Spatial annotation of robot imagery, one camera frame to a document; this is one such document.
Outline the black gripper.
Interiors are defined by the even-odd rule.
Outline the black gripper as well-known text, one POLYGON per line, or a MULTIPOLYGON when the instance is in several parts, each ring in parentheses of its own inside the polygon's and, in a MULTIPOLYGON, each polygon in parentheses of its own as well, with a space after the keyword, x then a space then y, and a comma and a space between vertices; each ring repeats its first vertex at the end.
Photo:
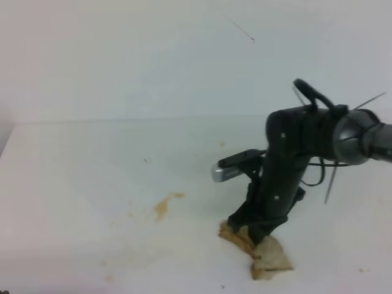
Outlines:
POLYGON ((248 226, 254 245, 260 244, 276 227, 285 223, 293 207, 309 156, 282 156, 267 153, 263 159, 260 185, 246 213, 236 211, 228 218, 228 227, 238 233, 248 226))

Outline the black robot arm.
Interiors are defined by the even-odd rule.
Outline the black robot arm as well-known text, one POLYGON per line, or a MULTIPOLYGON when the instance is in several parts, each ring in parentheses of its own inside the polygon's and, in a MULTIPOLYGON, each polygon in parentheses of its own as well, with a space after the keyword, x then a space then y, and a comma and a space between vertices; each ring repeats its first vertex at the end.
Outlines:
POLYGON ((267 149, 249 149, 218 163, 250 178, 246 200, 227 224, 234 232, 246 227, 254 244, 284 224, 303 199, 303 175, 312 158, 321 169, 391 160, 389 124, 370 110, 333 104, 302 79, 293 84, 309 103, 269 115, 267 149))

